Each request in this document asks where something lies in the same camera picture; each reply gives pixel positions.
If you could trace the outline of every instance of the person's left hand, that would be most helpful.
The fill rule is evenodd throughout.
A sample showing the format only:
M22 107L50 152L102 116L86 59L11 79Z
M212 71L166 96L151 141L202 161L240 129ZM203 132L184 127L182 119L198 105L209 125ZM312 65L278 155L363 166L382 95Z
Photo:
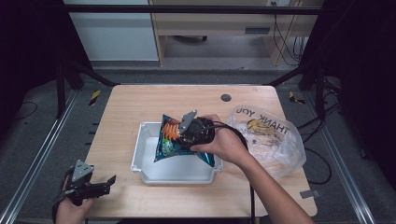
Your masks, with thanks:
M66 189L68 178L64 181L64 190ZM56 224L81 224L94 202L95 199L90 198L85 200L81 206L76 206L66 197L59 203Z

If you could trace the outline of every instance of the blue snack package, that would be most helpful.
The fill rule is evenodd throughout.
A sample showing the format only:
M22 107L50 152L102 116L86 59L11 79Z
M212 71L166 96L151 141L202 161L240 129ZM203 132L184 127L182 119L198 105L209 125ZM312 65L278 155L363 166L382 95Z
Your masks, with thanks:
M214 167L215 159L213 154L204 152L193 152L180 144L180 135L178 134L179 124L179 120L173 119L167 115L163 115L163 122L161 124L154 162L174 156L196 155L206 164Z

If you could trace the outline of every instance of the snack bag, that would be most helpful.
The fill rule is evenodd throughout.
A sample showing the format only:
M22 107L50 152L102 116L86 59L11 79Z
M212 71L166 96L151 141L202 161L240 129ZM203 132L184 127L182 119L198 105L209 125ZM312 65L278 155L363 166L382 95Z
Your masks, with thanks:
M181 145L179 142L180 135L178 134L179 124L179 120L163 115L154 162L174 156L196 155L199 159L214 167L215 159L213 154L193 152Z
M288 175L306 161L296 127L254 105L236 107L227 124L247 140L250 154L275 178Z

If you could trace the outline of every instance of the person's right hand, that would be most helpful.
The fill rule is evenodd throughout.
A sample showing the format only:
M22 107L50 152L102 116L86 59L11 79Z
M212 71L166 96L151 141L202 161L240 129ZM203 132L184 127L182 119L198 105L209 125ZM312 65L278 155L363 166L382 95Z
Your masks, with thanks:
M211 119L215 125L216 121L221 122L217 115L203 116L203 118ZM216 128L215 139L211 143L192 146L191 150L215 154L222 160L238 166L251 157L239 137L227 128Z

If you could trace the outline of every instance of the forearm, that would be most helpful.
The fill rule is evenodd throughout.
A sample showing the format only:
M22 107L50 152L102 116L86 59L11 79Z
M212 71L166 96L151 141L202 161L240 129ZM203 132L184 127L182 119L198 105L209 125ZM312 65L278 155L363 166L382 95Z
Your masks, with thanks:
M274 223L313 223L311 217L252 157L238 165Z

